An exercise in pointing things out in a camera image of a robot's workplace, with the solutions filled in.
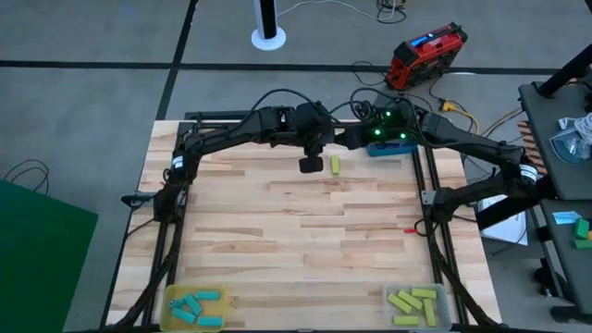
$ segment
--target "yellow cable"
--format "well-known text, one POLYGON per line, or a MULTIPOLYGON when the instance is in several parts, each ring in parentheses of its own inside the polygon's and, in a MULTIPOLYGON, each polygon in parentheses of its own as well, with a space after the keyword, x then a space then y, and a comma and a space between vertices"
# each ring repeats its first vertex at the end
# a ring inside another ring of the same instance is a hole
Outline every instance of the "yellow cable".
POLYGON ((453 102, 451 102, 449 100, 446 100, 442 104, 442 107, 440 109, 442 110, 442 112, 450 112, 450 111, 453 111, 453 112, 460 113, 461 115, 463 115, 465 117, 469 117, 475 123, 475 134, 478 134, 479 133, 479 129, 480 129, 479 121, 473 115, 471 115, 470 113, 462 110, 459 107, 456 107, 453 102))
POLYGON ((489 130, 491 130, 491 129, 493 129, 494 127, 496 127, 496 126, 497 126, 497 125, 498 125, 500 122, 504 121, 504 120, 505 120, 506 118, 508 118, 508 117, 515 116, 515 115, 516 115, 516 113, 518 113, 518 112, 521 112, 521 111, 522 111, 522 108, 521 108, 520 106, 518 106, 518 107, 516 107, 515 109, 513 109, 512 111, 508 112, 507 114, 505 114, 505 115, 501 116, 501 118, 500 118, 500 119, 498 119, 498 120, 494 121, 494 122, 493 122, 493 124, 491 124, 491 126, 489 126, 488 128, 486 128, 486 129, 483 131, 483 134, 487 134, 487 132, 488 132, 489 130))

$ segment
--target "wooden table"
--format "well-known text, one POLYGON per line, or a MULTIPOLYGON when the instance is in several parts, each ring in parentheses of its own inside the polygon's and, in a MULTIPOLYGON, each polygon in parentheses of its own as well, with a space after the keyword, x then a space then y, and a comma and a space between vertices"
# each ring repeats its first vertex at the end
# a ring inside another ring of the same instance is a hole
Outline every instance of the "wooden table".
MULTIPOLYGON (((141 191, 161 188, 177 128, 177 121, 154 123, 141 191)), ((441 185, 464 185, 458 153, 435 155, 441 185)), ((369 158, 364 149, 337 145, 326 147, 324 157, 326 170, 308 175, 298 169, 301 148, 249 143, 202 159, 189 194, 177 283, 226 284, 227 329, 388 328, 384 285, 433 281, 426 239, 403 232, 422 217, 411 157, 369 158), (338 177, 327 167, 331 154, 340 158, 338 177)), ((140 209, 129 227, 151 213, 140 209)), ((468 208, 456 213, 474 217, 468 208)), ((126 241, 107 324, 146 286, 157 231, 153 223, 126 241)), ((455 219, 450 231, 462 282, 500 320, 477 225, 455 219)), ((161 302, 159 292, 155 322, 161 302)))

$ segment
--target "red power station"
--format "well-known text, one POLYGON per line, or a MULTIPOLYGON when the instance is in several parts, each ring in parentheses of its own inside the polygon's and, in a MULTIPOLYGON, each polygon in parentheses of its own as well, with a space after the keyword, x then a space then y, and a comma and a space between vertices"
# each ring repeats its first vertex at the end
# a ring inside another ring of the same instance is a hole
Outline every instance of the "red power station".
POLYGON ((401 43, 395 50, 385 82, 390 89, 405 90, 436 77, 450 67, 466 39, 461 26, 452 22, 401 43))

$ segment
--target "gray concrete floor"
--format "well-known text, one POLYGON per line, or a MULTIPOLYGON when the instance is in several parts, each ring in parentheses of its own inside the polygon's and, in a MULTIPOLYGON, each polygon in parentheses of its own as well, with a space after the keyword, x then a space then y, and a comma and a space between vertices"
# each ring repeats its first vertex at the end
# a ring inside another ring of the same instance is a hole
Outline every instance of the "gray concrete floor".
MULTIPOLYGON (((278 2, 283 9, 297 1, 278 2)), ((347 2, 376 12, 372 1, 347 2)), ((0 30, 5 32, 0 59, 169 62, 188 3, 6 0, 0 4, 0 30)), ((393 26, 378 25, 347 8, 311 5, 281 19, 289 34, 282 50, 262 53, 249 43, 254 28, 249 4, 201 0, 183 61, 332 65, 370 60, 386 65, 402 40, 454 20, 470 36, 457 67, 556 68, 585 46, 591 25, 584 2, 576 0, 410 1, 407 20, 393 26)), ((380 79, 362 75, 368 81, 380 79)), ((65 330, 99 325, 129 216, 119 197, 137 187, 166 78, 164 70, 0 68, 0 174, 23 159, 42 159, 51 168, 52 197, 99 214, 65 330)), ((483 129, 518 106, 520 84, 544 79, 450 74, 434 93, 461 102, 483 129)), ((246 109, 277 87, 301 91, 331 107, 360 86, 351 73, 181 71, 166 118, 181 119, 189 111, 246 109)), ((427 85, 410 93, 436 105, 427 85)), ((269 105, 300 102, 286 94, 267 100, 269 105)), ((337 115, 352 117, 346 109, 337 115)), ((468 128, 466 119, 450 118, 468 128)), ((519 137, 517 120, 493 138, 519 137)), ((471 164, 465 172, 468 179, 483 176, 471 164)), ((489 261, 505 323, 566 332, 589 328, 553 323, 549 307, 561 300, 537 294, 530 277, 536 259, 521 255, 520 247, 509 253, 489 261)))

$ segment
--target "black floor line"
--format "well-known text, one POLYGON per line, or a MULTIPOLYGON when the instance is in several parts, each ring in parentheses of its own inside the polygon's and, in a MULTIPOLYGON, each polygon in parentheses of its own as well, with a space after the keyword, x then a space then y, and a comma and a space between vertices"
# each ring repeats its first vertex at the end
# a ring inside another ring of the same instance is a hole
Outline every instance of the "black floor line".
MULTIPOLYGON (((302 72, 356 72, 382 73, 388 66, 352 66, 322 64, 219 64, 219 63, 181 63, 185 50, 187 34, 182 34, 183 43, 178 45, 172 63, 164 62, 87 62, 87 61, 29 61, 0 60, 0 68, 68 68, 68 69, 169 69, 169 70, 220 70, 220 71, 302 71, 302 72)), ((475 68, 452 67, 450 72, 467 72, 493 75, 552 75, 558 68, 475 68)))
POLYGON ((0 68, 171 69, 173 64, 160 62, 0 60, 0 68))
POLYGON ((165 89, 160 97, 160 103, 158 104, 158 111, 156 111, 155 120, 164 120, 167 118, 168 105, 170 104, 170 98, 173 95, 175 89, 175 82, 177 81, 177 74, 179 73, 179 64, 183 58, 185 52, 185 46, 187 45, 187 38, 189 37, 189 31, 191 30, 191 22, 193 21, 193 14, 195 14, 195 8, 199 0, 191 0, 187 13, 185 14, 185 20, 183 21, 183 28, 177 42, 177 48, 175 49, 175 55, 173 56, 173 62, 170 65, 168 76, 166 77, 165 89))

